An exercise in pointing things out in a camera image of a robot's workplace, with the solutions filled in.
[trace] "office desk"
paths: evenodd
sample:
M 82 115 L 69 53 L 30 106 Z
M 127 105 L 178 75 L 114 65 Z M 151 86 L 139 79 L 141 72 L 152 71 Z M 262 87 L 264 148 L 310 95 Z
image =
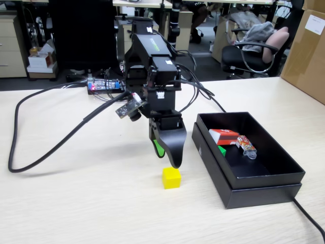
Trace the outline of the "office desk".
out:
M 156 8 L 159 9 L 161 0 L 142 0 L 140 2 L 129 2 L 127 0 L 113 0 L 113 5 L 117 7 L 135 7 L 135 8 Z M 168 1 L 164 1 L 166 9 L 171 9 L 172 4 Z
M 223 3 L 223 4 L 262 4 L 271 5 L 272 0 L 209 0 L 209 3 Z M 284 5 L 284 1 L 279 1 L 277 5 Z
M 249 111 L 306 170 L 298 201 L 325 226 L 325 106 L 280 78 L 204 82 L 226 111 Z M 322 243 L 293 203 L 225 210 L 191 139 L 201 95 L 183 112 L 181 187 L 164 190 L 148 119 L 120 119 L 114 104 L 37 167 L 7 170 L 15 106 L 34 91 L 0 92 L 0 243 Z M 193 88 L 177 92 L 176 108 Z M 52 90 L 22 106 L 14 167 L 38 159 L 101 101 L 85 88 Z

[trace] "drawer cabinet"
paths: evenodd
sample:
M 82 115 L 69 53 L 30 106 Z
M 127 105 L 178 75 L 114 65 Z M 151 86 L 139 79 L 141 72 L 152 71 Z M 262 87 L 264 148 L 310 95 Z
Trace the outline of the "drawer cabinet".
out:
M 17 16 L 0 14 L 0 78 L 26 77 L 27 59 Z

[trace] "black box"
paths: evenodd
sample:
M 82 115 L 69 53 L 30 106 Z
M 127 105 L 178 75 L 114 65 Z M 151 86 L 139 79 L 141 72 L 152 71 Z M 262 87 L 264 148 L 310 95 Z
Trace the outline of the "black box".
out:
M 229 129 L 245 135 L 257 149 L 255 160 L 235 145 L 220 152 L 209 129 Z M 193 141 L 226 208 L 292 201 L 305 171 L 247 112 L 199 114 Z

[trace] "red box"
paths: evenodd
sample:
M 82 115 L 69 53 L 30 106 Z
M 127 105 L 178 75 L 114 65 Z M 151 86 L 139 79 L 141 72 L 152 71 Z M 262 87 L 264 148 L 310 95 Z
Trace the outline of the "red box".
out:
M 217 145 L 235 145 L 239 136 L 231 130 L 210 129 L 209 132 Z

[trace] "small bottle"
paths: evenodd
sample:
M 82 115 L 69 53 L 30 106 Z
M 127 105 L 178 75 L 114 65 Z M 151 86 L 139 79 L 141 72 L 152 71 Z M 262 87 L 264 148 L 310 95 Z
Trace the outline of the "small bottle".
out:
M 236 146 L 243 151 L 244 156 L 248 156 L 250 159 L 256 159 L 257 150 L 246 136 L 239 136 Z

